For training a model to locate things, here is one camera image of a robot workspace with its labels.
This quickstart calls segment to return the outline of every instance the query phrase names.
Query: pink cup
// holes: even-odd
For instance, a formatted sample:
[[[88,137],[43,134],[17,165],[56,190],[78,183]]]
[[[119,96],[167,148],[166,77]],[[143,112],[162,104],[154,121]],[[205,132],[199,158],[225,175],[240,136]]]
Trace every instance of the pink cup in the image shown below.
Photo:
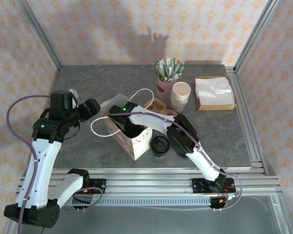
[[[158,98],[162,100],[170,100],[171,97],[171,91],[174,86],[174,84],[177,82],[177,80],[166,83],[162,82],[159,78],[157,78],[157,96]]]

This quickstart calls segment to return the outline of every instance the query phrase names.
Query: paper bag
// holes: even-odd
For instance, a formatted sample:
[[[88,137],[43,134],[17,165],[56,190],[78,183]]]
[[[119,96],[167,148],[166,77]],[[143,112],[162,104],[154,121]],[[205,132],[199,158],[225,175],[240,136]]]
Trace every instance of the paper bag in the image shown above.
[[[113,105],[123,107],[129,101],[130,100],[126,96],[118,94],[110,100],[102,103],[100,111],[103,116],[107,116],[108,111],[111,109]],[[117,130],[119,130],[119,128],[115,125],[111,118],[105,118],[104,121],[110,133],[114,133]],[[146,152],[150,148],[149,142],[152,137],[152,129],[145,128],[139,136],[134,138],[128,138],[121,131],[113,135],[113,137],[123,147],[123,149],[132,157],[133,160],[137,160],[142,154],[144,154],[144,152]]]

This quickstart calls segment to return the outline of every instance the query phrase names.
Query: white napkin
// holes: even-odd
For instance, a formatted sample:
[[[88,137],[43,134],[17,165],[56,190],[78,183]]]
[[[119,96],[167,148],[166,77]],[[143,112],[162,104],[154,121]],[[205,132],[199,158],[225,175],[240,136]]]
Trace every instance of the white napkin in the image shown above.
[[[226,77],[195,79],[195,93],[201,105],[235,104],[232,88]]]

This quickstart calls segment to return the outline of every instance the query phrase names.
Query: black cup lid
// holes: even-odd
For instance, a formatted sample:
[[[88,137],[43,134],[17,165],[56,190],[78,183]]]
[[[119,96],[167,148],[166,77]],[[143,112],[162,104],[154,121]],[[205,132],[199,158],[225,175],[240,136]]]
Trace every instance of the black cup lid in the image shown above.
[[[156,136],[151,142],[151,148],[156,153],[166,153],[169,150],[169,141],[164,136]]]

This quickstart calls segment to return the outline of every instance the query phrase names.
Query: white paper cup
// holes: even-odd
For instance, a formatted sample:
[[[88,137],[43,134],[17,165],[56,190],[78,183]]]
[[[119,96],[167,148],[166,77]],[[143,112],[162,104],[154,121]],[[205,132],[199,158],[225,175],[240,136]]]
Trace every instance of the white paper cup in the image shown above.
[[[189,99],[189,96],[187,96],[187,97],[177,97],[177,96],[175,96],[175,94],[171,94],[171,98],[173,98],[174,100],[185,101],[185,100]]]
[[[174,99],[173,97],[171,97],[170,100],[173,101],[177,105],[183,105],[183,104],[188,102],[188,99],[186,99],[186,100],[177,100],[177,99]]]
[[[177,82],[172,87],[172,93],[178,98],[189,97],[191,87],[185,82]]]
[[[172,110],[174,110],[175,112],[178,112],[178,113],[180,113],[180,112],[183,111],[185,105],[186,105],[186,103],[183,104],[183,105],[177,105],[173,101],[171,102],[171,108],[172,108]]]

